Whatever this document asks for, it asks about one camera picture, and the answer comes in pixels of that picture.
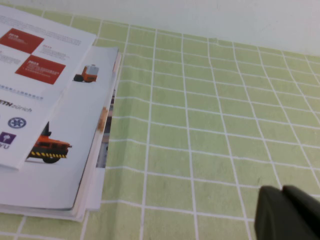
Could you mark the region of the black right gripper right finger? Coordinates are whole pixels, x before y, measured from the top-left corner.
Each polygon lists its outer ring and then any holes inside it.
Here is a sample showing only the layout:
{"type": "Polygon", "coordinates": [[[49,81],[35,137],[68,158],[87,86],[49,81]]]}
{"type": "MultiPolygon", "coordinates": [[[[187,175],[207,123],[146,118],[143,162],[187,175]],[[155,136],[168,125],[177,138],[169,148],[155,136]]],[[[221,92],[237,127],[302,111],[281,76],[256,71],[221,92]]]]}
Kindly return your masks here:
{"type": "Polygon", "coordinates": [[[291,201],[303,222],[315,235],[320,234],[320,202],[293,185],[284,185],[284,195],[291,201]]]}

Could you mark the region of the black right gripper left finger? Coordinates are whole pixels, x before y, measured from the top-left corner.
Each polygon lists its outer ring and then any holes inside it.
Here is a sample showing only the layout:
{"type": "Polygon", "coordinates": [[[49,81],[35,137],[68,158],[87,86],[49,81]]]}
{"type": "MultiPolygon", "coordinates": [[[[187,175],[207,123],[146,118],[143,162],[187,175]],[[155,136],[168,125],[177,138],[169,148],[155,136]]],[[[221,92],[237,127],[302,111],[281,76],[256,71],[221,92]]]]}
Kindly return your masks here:
{"type": "Polygon", "coordinates": [[[262,186],[258,193],[254,230],[258,240],[318,240],[282,189],[262,186]]]}

